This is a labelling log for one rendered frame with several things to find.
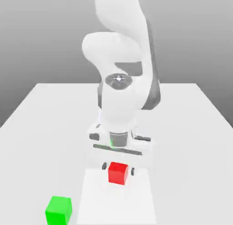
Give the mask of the small green cube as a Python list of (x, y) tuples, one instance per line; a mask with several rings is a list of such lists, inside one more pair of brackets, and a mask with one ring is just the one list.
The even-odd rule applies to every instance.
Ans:
[(71, 198), (52, 196), (45, 214), (47, 225), (68, 225), (72, 214)]

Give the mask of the small red cube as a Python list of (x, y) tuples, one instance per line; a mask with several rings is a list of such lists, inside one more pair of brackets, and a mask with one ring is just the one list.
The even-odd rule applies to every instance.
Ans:
[(111, 162), (108, 168), (108, 181), (110, 183), (125, 185), (128, 176), (128, 165)]

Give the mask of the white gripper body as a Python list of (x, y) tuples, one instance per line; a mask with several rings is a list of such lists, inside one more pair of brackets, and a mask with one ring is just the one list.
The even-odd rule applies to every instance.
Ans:
[(128, 146), (117, 148), (89, 141), (85, 154), (98, 164), (118, 162), (134, 168), (149, 168), (155, 160), (155, 142), (131, 140)]

